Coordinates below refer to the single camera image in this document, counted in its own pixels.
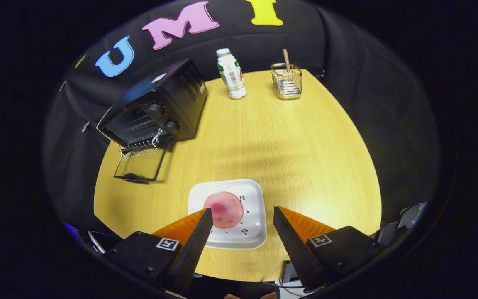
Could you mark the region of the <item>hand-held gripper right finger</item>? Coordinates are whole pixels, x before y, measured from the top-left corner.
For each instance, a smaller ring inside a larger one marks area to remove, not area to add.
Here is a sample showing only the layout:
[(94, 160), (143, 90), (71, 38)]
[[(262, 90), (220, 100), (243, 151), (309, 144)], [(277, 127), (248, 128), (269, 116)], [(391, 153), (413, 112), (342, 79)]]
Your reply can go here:
[(344, 279), (385, 248), (352, 226), (334, 229), (282, 206), (274, 207), (273, 225), (298, 278), (310, 290)]

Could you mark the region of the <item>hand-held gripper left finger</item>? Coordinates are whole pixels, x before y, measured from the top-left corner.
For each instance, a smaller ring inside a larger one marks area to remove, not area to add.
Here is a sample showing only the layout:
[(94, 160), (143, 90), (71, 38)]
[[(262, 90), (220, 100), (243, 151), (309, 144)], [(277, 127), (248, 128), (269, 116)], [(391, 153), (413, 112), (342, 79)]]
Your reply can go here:
[(212, 227), (203, 208), (153, 233), (135, 231), (104, 257), (152, 287), (187, 293)]

